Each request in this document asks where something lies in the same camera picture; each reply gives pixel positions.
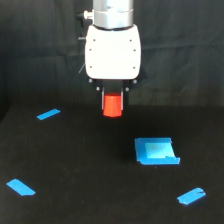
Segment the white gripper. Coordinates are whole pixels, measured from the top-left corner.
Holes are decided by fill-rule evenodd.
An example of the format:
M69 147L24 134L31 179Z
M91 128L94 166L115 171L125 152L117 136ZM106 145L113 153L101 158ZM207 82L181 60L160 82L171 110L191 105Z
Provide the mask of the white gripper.
M121 89L121 111L124 92L129 83L137 83L141 67L141 41L136 25L121 30L103 30L90 25L85 37L85 62L89 82L101 91L101 107L107 86Z

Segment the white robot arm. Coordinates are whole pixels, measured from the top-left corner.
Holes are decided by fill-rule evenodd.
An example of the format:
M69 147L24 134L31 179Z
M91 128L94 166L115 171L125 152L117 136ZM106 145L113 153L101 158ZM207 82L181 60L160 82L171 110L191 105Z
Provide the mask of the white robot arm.
M79 41L85 42L84 65L89 82L101 93L106 117L120 117L130 85L138 82L141 67L141 41L133 23L134 0L92 0L91 11L78 13L84 27Z

